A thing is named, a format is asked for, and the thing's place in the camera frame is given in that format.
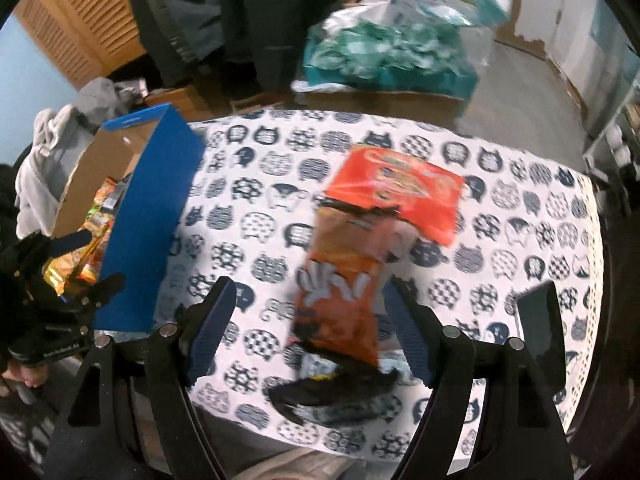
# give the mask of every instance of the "white glove illustration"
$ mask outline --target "white glove illustration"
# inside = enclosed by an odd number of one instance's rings
[[[303,300],[307,308],[318,300],[330,300],[332,296],[330,285],[340,291],[343,300],[357,300],[362,297],[370,281],[371,276],[361,272],[354,280],[352,287],[343,276],[335,272],[334,264],[328,262],[320,264],[315,260],[309,261],[307,269],[298,271],[298,285],[307,293]]]

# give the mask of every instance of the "open box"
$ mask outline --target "open box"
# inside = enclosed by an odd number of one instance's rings
[[[133,172],[102,261],[102,277],[122,272],[126,289],[98,310],[95,328],[146,332],[184,202],[205,145],[171,105],[104,123],[69,177],[53,233],[82,227],[107,177]]]

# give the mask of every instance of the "human hand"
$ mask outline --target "human hand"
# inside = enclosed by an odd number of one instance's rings
[[[15,359],[10,359],[7,364],[7,369],[2,374],[2,377],[11,381],[24,383],[25,386],[30,388],[37,388],[47,381],[47,378],[49,377],[49,368],[47,365],[27,368],[26,366],[22,366]]]

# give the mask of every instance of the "cat print tablecloth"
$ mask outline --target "cat print tablecloth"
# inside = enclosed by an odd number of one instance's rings
[[[191,392],[193,402],[300,446],[368,460],[399,460],[404,453],[430,396],[419,381],[401,381],[380,420],[340,431],[297,426],[266,397],[269,386],[296,377],[303,357],[287,345],[287,335],[295,273],[305,261],[322,190],[350,147],[364,142],[466,179],[455,242],[441,247],[419,238],[402,276],[443,324],[503,343],[518,335],[514,295],[556,282],[568,380],[554,402],[568,427],[589,370],[602,287],[602,242],[586,177],[530,153],[377,116],[260,110],[192,127],[207,147],[175,233],[155,321],[170,320],[178,304],[201,301],[218,276],[229,275],[238,286],[235,314],[209,375]],[[483,394],[483,381],[476,381],[457,459],[471,453]]]

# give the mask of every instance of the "wooden door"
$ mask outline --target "wooden door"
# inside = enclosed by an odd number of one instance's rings
[[[145,53],[129,0],[21,0],[15,14],[76,88]]]

